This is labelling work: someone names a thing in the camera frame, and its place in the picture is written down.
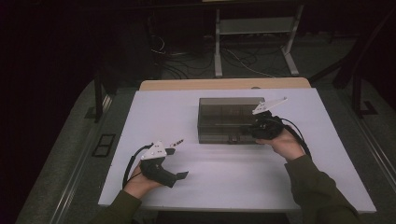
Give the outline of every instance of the left hand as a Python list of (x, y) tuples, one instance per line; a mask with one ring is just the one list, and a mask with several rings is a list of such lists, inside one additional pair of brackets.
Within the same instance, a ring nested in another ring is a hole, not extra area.
[(123, 190), (131, 194), (132, 196), (136, 197), (137, 199), (141, 199), (152, 189), (156, 189), (160, 186), (163, 186), (162, 184), (154, 180), (150, 180), (147, 177), (145, 177), (143, 174), (141, 174), (140, 162), (134, 168), (134, 171), (132, 172), (131, 176), (134, 177), (128, 181), (128, 183), (125, 185)]

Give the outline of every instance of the table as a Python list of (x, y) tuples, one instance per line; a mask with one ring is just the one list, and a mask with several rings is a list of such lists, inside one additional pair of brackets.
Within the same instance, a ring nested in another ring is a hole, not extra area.
[[(113, 201), (120, 190), (123, 170), (136, 150), (152, 141), (163, 140), (170, 144), (184, 136), (185, 142), (177, 147), (175, 155), (166, 158), (163, 167), (172, 173), (190, 171), (189, 175), (185, 180), (177, 181), (172, 189), (152, 191), (143, 200), (142, 207), (234, 212), (298, 210), (299, 206), (291, 197), (284, 160), (271, 148), (260, 145), (200, 145), (196, 134), (197, 100), (200, 97), (264, 96), (272, 100), (287, 96), (289, 100), (272, 112), (291, 119), (299, 126), (318, 168), (337, 182), (338, 188), (358, 211), (375, 211), (317, 91), (309, 88), (304, 79), (221, 79), (215, 84), (212, 81), (189, 80), (196, 84), (191, 85), (192, 90), (186, 90), (190, 86), (185, 85), (186, 80), (147, 81), (142, 84), (125, 122), (99, 204), (108, 205)], [(216, 84), (222, 90), (213, 90)], [(272, 89), (246, 90), (246, 87)]]

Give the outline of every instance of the wooden table edge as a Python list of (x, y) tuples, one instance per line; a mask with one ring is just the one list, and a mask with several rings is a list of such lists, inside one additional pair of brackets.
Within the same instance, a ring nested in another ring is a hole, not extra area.
[(278, 78), (213, 78), (145, 80), (140, 91), (184, 91), (184, 90), (238, 90), (238, 89), (301, 89), (311, 88), (304, 77)]

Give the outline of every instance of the white table surface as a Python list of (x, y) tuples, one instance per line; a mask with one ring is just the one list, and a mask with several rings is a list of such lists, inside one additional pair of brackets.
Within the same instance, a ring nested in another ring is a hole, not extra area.
[[(155, 189), (142, 207), (157, 210), (287, 212), (300, 209), (290, 193), (285, 160), (269, 146), (202, 145), (198, 143), (199, 98), (287, 97), (273, 109), (289, 119), (304, 135), (314, 163), (332, 177), (359, 212), (375, 211), (365, 187), (334, 129), (316, 89), (259, 89), (221, 91), (138, 91), (107, 174), (101, 205), (113, 202), (121, 189), (126, 165), (142, 146), (163, 141), (167, 147), (184, 142), (167, 156), (163, 168), (171, 173), (189, 171), (173, 188)], [(141, 152), (133, 168), (137, 165)]]

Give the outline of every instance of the transparent box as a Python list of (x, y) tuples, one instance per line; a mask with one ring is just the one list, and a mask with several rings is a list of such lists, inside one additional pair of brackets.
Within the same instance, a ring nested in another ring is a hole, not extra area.
[(262, 97), (200, 98), (198, 138), (200, 144), (255, 144), (248, 131), (252, 114)]

